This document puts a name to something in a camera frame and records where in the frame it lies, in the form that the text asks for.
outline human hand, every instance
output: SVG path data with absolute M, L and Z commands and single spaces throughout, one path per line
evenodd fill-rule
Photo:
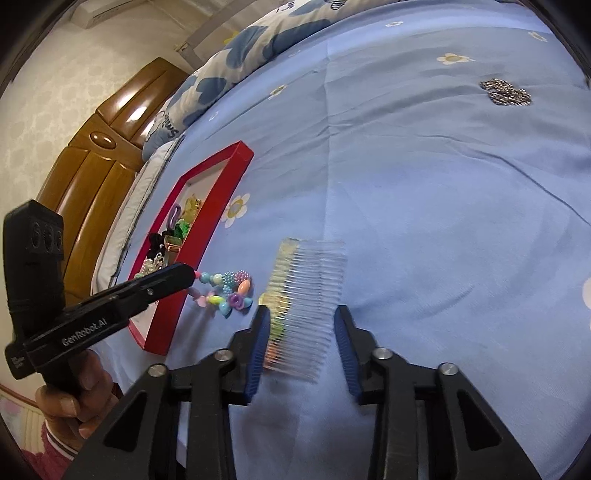
M 82 387 L 78 398 L 44 385 L 35 393 L 35 400 L 53 435 L 78 451 L 117 403 L 117 397 L 112 394 L 113 379 L 96 353 L 86 350 L 72 364 Z

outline blue bed sheet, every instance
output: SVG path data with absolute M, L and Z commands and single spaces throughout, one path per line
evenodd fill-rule
M 479 82 L 494 77 L 532 104 L 491 102 Z M 284 237 L 344 240 L 358 326 L 410 362 L 460 365 L 554 480 L 591 433 L 589 125 L 583 73 L 527 9 L 375 8 L 287 50 L 189 127 L 119 279 L 178 177 L 243 140 L 246 211 L 220 222 L 200 269 L 248 270 L 260 294 Z M 210 318 L 188 301 L 166 363 L 225 346 L 252 313 Z M 162 361 L 127 331 L 97 350 L 124 390 Z M 231 416 L 240 479 L 366 476 L 374 411 L 348 394 L 335 343 L 317 384 L 264 375 Z

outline headboard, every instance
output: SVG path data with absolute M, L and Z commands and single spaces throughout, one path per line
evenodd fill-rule
M 90 295 L 96 261 L 144 162 L 155 114 L 187 78 L 162 58 L 105 100 L 61 152 L 37 200 L 64 218 L 66 304 Z

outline metal bolt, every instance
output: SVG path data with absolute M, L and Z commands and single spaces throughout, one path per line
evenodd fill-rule
M 167 371 L 168 368 L 166 368 L 166 365 L 156 364 L 148 368 L 148 375 L 151 377 L 162 377 L 163 375 L 166 375 Z
M 455 375 L 459 372 L 459 368 L 457 365 L 446 363 L 439 365 L 439 371 L 443 375 Z
M 372 355 L 377 358 L 378 360 L 387 360 L 388 358 L 392 358 L 394 356 L 394 352 L 389 348 L 378 347 L 375 348 Z
M 232 353 L 231 350 L 228 350 L 226 348 L 222 348 L 221 350 L 218 350 L 217 352 L 215 352 L 213 354 L 213 357 L 218 362 L 227 362 L 228 360 L 232 360 L 232 358 L 234 358 L 234 354 Z

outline air conditioner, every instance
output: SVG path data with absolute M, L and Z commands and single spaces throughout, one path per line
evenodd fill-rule
M 70 20 L 74 25 L 90 28 L 107 18 L 135 7 L 145 0 L 86 0 L 82 2 Z

